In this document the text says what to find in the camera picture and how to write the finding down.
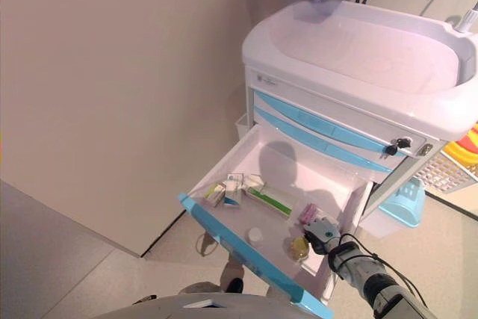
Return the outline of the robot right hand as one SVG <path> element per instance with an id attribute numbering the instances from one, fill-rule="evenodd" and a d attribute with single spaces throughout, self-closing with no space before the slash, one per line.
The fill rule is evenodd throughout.
<path id="1" fill-rule="evenodd" d="M 316 218 L 304 225 L 305 239 L 318 255 L 327 255 L 338 246 L 341 234 L 334 220 L 328 217 Z"/>

